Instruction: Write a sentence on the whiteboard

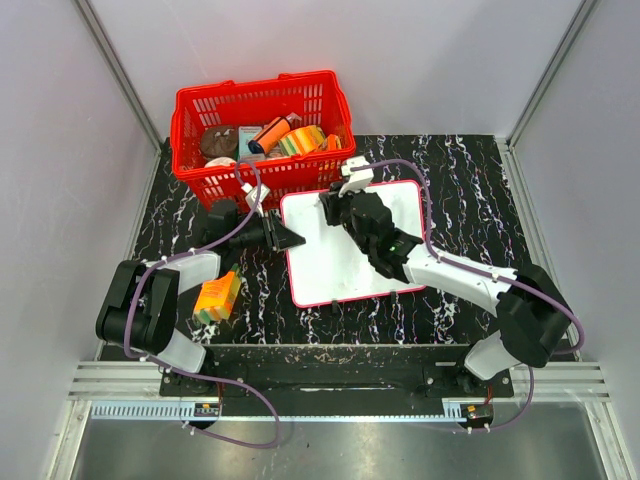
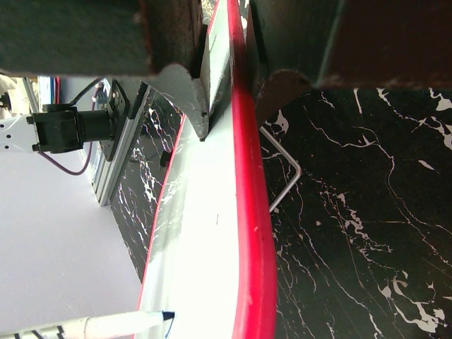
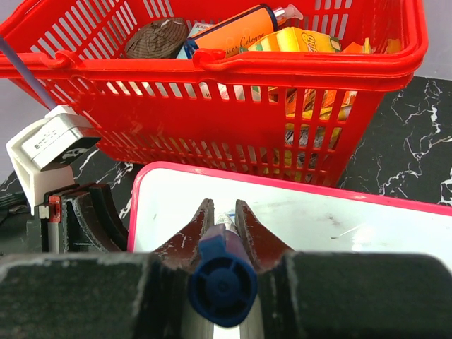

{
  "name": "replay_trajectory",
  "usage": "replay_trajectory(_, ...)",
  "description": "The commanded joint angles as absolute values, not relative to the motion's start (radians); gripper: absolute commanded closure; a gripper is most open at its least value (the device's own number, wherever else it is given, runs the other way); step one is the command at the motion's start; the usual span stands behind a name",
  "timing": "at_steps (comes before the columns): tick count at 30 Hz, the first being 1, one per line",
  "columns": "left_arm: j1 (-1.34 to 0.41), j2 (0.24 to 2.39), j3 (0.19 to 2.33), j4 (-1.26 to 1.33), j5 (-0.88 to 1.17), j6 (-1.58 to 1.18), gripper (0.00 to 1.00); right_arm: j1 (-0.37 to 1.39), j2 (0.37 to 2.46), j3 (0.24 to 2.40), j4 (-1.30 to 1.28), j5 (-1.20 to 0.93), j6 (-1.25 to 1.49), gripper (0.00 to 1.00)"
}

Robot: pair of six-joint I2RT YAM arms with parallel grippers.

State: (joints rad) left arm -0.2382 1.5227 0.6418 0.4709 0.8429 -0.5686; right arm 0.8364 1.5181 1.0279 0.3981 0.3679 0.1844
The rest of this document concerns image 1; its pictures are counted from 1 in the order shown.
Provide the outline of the pink framed whiteboard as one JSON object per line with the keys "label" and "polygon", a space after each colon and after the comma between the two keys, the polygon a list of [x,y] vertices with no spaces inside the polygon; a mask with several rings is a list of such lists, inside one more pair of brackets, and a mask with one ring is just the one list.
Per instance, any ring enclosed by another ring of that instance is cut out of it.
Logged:
{"label": "pink framed whiteboard", "polygon": [[[379,197],[389,210],[380,221],[364,225],[381,244],[378,255],[391,254],[400,232],[421,238],[424,235],[421,189],[414,180],[372,184],[365,189]],[[291,193],[281,200],[284,226],[302,236],[305,243],[286,252],[291,296],[300,308],[329,305],[421,291],[423,285],[386,278],[369,262],[369,240],[357,243],[351,235],[355,221],[330,226],[320,200],[320,190]]]}

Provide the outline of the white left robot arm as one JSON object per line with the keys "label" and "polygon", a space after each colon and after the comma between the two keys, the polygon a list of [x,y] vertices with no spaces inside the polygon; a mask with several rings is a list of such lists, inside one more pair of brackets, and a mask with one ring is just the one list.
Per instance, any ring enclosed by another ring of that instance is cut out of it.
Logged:
{"label": "white left robot arm", "polygon": [[96,320],[96,336],[183,371],[182,384],[195,395],[206,395],[214,389],[217,373],[207,365],[211,356],[206,349],[176,328],[179,296],[222,278],[247,248],[283,252],[305,243],[273,212],[242,214],[234,201],[217,201],[200,234],[202,253],[180,254],[172,262],[161,261],[157,269],[135,260],[117,266]]}

